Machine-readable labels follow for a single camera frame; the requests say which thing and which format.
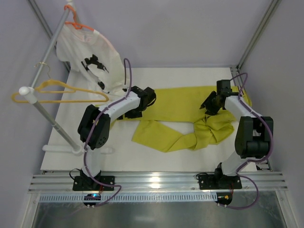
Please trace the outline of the yellow-green trousers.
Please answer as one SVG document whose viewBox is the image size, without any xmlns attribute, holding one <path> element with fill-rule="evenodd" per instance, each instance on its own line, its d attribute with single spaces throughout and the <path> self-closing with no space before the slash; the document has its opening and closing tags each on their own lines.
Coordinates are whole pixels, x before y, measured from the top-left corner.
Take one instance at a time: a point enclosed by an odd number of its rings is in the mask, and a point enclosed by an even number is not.
<svg viewBox="0 0 304 228">
<path fill-rule="evenodd" d="M 227 110 L 210 115 L 200 107 L 215 90 L 211 85 L 156 89 L 156 101 L 142 117 L 111 125 L 107 144 L 133 142 L 163 153 L 220 144 L 235 131 L 238 119 Z"/>
</svg>

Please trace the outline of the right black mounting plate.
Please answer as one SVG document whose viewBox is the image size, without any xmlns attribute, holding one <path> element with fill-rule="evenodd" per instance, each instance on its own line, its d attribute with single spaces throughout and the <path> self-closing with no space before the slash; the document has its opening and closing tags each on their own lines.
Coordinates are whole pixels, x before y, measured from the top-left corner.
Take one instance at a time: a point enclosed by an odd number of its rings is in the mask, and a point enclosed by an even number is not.
<svg viewBox="0 0 304 228">
<path fill-rule="evenodd" d="M 242 189 L 242 183 L 238 176 L 198 173 L 195 178 L 199 183 L 200 190 Z"/>
</svg>

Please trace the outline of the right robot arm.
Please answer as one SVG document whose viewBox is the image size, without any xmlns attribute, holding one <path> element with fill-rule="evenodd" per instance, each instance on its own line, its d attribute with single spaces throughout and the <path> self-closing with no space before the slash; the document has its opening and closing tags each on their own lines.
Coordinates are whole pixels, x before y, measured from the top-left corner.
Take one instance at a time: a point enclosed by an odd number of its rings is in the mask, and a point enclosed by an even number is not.
<svg viewBox="0 0 304 228">
<path fill-rule="evenodd" d="M 202 103 L 207 114 L 217 115 L 227 110 L 238 121 L 234 152 L 221 162 L 213 174 L 197 175 L 200 190 L 241 189 L 239 171 L 251 162 L 260 162 L 273 150 L 274 121 L 269 116 L 256 113 L 237 92 L 230 80 L 217 81 L 216 91 Z"/>
</svg>

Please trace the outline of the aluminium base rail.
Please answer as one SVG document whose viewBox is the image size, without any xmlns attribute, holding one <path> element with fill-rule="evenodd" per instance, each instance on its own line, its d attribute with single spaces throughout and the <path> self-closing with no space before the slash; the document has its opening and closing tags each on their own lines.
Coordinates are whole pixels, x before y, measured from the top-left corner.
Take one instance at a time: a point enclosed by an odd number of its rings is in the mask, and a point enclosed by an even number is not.
<svg viewBox="0 0 304 228">
<path fill-rule="evenodd" d="M 187 192 L 199 191 L 195 172 L 103 172 L 105 176 L 115 176 L 115 184 L 122 186 L 123 192 Z M 241 172 L 242 191 L 253 191 L 255 182 L 260 191 L 288 190 L 281 172 L 256 171 Z M 29 192 L 71 192 L 73 180 L 67 171 L 46 172 L 32 177 Z"/>
</svg>

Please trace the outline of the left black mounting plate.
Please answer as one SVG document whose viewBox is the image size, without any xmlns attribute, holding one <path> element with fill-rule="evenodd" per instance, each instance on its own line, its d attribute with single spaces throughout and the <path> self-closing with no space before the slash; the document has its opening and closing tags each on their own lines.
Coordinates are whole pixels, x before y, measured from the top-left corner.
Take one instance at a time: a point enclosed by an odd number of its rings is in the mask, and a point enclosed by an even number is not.
<svg viewBox="0 0 304 228">
<path fill-rule="evenodd" d="M 96 178 L 99 182 L 113 185 L 115 184 L 115 176 L 98 176 Z M 87 176 L 76 176 L 72 187 L 73 191 L 113 191 L 114 187 L 101 186 Z"/>
</svg>

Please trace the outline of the orange plastic hanger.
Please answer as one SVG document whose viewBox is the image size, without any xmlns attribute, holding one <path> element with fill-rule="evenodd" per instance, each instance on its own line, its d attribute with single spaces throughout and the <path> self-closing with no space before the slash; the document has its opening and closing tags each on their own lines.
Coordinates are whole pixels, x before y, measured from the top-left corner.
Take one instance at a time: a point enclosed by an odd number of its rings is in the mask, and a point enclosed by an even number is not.
<svg viewBox="0 0 304 228">
<path fill-rule="evenodd" d="M 74 21 L 65 21 L 65 25 L 72 25 L 76 30 L 88 29 L 90 31 L 94 31 L 93 28 L 91 28 L 91 27 L 89 27 L 87 25 L 79 23 L 79 21 L 77 20 L 76 10 L 71 5 L 69 5 L 69 4 L 65 5 L 64 6 L 64 10 L 66 10 L 66 9 L 69 9 L 70 11 L 72 11 L 72 13 L 73 13 L 73 20 Z"/>
</svg>

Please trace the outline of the white printed t-shirt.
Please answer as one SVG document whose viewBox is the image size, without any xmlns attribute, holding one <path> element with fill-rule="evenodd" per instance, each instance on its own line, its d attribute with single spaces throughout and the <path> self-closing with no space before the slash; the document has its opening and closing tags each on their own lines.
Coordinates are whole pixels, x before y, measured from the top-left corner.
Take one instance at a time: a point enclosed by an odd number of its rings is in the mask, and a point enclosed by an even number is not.
<svg viewBox="0 0 304 228">
<path fill-rule="evenodd" d="M 92 91 L 107 94 L 109 100 L 125 95 L 129 80 L 119 53 L 96 30 L 85 31 L 65 24 L 57 38 L 57 57 L 79 72 Z"/>
</svg>

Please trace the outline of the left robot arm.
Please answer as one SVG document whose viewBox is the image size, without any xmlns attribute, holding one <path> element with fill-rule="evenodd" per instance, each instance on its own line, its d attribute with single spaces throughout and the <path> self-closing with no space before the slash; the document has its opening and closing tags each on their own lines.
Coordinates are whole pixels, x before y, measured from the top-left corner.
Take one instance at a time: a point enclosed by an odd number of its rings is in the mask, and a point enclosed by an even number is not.
<svg viewBox="0 0 304 228">
<path fill-rule="evenodd" d="M 143 111 L 156 101 L 155 91 L 147 87 L 129 88 L 122 98 L 101 107 L 89 105 L 78 127 L 80 140 L 84 143 L 84 165 L 73 178 L 73 191 L 113 191 L 114 176 L 101 174 L 101 151 L 110 134 L 111 124 L 123 118 L 142 117 Z"/>
</svg>

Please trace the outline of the black mounting plate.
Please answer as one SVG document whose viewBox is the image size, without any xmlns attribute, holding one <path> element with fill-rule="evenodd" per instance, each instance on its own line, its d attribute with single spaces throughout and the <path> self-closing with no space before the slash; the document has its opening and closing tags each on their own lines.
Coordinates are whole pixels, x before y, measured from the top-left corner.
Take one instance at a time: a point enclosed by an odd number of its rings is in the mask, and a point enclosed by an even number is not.
<svg viewBox="0 0 304 228">
<path fill-rule="evenodd" d="M 199 183 L 200 190 L 242 189 L 242 183 L 238 176 L 198 173 L 195 178 Z"/>
<path fill-rule="evenodd" d="M 96 178 L 99 182 L 113 185 L 115 184 L 115 176 L 98 176 Z M 113 191 L 114 187 L 101 186 L 87 176 L 76 176 L 72 187 L 73 191 Z"/>
</svg>

